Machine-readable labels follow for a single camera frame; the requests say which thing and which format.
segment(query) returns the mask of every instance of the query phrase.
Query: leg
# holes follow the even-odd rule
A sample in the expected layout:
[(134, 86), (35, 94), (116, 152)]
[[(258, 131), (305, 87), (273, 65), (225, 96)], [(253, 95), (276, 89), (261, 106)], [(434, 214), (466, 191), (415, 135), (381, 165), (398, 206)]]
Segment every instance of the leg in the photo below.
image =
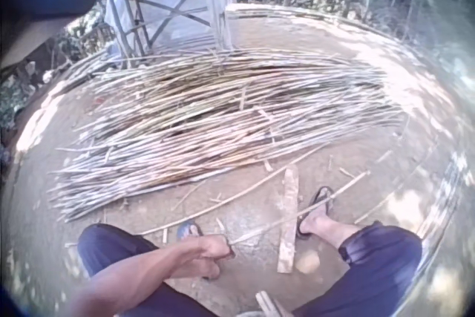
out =
[[(95, 275), (118, 261), (134, 255), (157, 249), (152, 242), (141, 236), (131, 235), (115, 226), (94, 224), (85, 229), (79, 238), (78, 251), (89, 275)], [(199, 261), (178, 271), (178, 276), (191, 277), (201, 275), (205, 270)], [(215, 317), (194, 299), (179, 293), (167, 284), (162, 284), (149, 298), (139, 306), (127, 311), (127, 317), (146, 316), (197, 316)]]
[(300, 230), (333, 245), (350, 269), (324, 295), (299, 307), (295, 316), (391, 316), (421, 260), (419, 237), (375, 222), (363, 229), (330, 219), (318, 207)]

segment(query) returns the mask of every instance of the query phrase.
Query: pile of bamboo sticks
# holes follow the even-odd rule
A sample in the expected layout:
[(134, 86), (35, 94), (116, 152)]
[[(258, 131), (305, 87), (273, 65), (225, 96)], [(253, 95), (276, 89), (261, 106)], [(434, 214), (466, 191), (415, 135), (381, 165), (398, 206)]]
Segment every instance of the pile of bamboo sticks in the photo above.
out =
[(384, 78), (356, 60), (269, 49), (184, 53), (105, 72), (90, 87), (109, 99), (78, 129), (85, 147), (63, 149), (80, 155), (56, 171), (55, 206), (75, 219), (124, 197), (399, 124)]

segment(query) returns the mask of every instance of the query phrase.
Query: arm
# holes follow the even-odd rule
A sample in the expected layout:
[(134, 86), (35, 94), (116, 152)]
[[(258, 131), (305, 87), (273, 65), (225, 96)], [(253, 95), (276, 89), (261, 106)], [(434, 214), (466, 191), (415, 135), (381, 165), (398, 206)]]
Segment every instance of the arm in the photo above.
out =
[(69, 317), (112, 317), (146, 300), (183, 264), (231, 252), (222, 235), (187, 239), (119, 261), (95, 275), (69, 303)]

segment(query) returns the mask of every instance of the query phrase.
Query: dark blue pants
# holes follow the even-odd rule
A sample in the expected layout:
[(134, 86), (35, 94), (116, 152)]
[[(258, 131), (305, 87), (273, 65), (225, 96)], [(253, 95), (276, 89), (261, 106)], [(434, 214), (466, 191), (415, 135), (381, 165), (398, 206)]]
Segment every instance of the dark blue pants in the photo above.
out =
[[(107, 224), (89, 226), (78, 250), (89, 275), (131, 256), (157, 249), (145, 238)], [(422, 255), (413, 233), (379, 222), (349, 237), (338, 250), (350, 269), (324, 295), (299, 307), (295, 316), (390, 316), (416, 272)], [(193, 298), (162, 284), (124, 316), (216, 316)]]

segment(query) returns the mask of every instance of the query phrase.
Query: hand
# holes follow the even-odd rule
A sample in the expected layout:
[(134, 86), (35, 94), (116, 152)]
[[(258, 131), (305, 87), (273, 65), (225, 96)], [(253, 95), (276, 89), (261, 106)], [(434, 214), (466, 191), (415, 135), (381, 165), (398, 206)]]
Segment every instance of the hand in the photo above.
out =
[(235, 253), (228, 245), (228, 240), (222, 234), (204, 235), (198, 239), (200, 239), (201, 258), (220, 260), (235, 256)]

